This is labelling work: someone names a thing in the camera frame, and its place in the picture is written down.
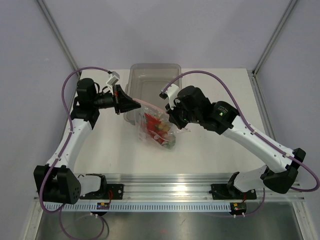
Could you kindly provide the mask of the red toy lobster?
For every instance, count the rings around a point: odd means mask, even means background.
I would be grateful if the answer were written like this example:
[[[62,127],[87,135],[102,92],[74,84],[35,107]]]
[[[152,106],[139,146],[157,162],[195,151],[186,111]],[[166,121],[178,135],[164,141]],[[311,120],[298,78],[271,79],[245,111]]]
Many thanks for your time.
[[[149,113],[144,113],[144,117],[145,117],[145,120],[146,120],[146,131],[147,131],[147,134],[153,139],[154,139],[154,136],[155,136],[155,124],[157,121],[160,121],[159,118],[149,114]],[[158,139],[158,140],[155,140],[157,143],[159,143],[160,145],[165,145],[168,140],[165,139]]]

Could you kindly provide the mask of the clear zip top bag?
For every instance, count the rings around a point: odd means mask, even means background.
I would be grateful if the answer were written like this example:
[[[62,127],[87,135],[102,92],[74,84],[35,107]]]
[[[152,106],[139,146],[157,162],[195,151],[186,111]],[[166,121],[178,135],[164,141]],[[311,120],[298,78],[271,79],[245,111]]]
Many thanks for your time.
[[[134,110],[137,136],[146,144],[171,150],[176,145],[177,135],[189,133],[188,128],[179,129],[169,121],[169,115],[159,107],[143,100],[134,99],[141,105]]]

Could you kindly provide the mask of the green toy bell pepper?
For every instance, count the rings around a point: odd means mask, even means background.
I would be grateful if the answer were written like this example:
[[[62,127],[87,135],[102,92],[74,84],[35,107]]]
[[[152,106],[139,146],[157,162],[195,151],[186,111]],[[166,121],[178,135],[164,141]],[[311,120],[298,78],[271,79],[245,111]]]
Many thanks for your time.
[[[173,141],[168,141],[164,146],[168,150],[171,150],[175,145],[176,145],[176,140],[174,139]]]

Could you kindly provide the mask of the yellow toy grape bunch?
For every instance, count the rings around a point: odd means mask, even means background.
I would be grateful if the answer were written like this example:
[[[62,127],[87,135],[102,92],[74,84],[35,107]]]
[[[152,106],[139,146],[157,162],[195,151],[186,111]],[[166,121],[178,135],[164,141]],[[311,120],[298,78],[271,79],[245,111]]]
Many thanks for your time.
[[[155,134],[154,139],[155,140],[166,140],[169,138],[170,135],[173,134],[173,128],[172,125],[169,123],[166,123],[164,121],[158,120],[155,124]]]

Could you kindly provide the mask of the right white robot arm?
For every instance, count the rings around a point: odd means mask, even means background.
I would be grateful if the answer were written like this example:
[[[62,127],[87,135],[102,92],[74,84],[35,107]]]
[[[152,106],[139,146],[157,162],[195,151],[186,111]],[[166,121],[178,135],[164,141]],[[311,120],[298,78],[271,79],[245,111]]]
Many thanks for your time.
[[[276,151],[272,145],[279,147],[279,143],[256,129],[250,130],[235,107],[225,101],[210,102],[198,87],[180,89],[173,84],[159,96],[168,99],[165,109],[169,121],[180,130],[187,124],[198,124],[237,142],[263,161],[264,166],[258,169],[235,172],[231,176],[226,184],[230,197],[239,198],[243,193],[263,187],[285,194],[292,187],[299,165],[290,157],[302,162],[306,156],[302,149],[282,146],[280,152]]]

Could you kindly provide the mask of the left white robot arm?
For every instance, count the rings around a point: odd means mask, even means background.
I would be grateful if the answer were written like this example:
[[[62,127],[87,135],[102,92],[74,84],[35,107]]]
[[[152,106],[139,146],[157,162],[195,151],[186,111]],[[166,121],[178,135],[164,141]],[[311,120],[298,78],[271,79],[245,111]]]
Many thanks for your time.
[[[107,92],[100,91],[91,78],[77,82],[76,97],[69,114],[69,128],[57,150],[45,165],[33,172],[41,203],[74,205],[81,197],[103,199],[110,195],[106,177],[89,173],[76,177],[73,173],[80,150],[94,129],[101,109],[113,108],[117,115],[139,109],[141,104],[129,97],[114,80],[109,80]]]

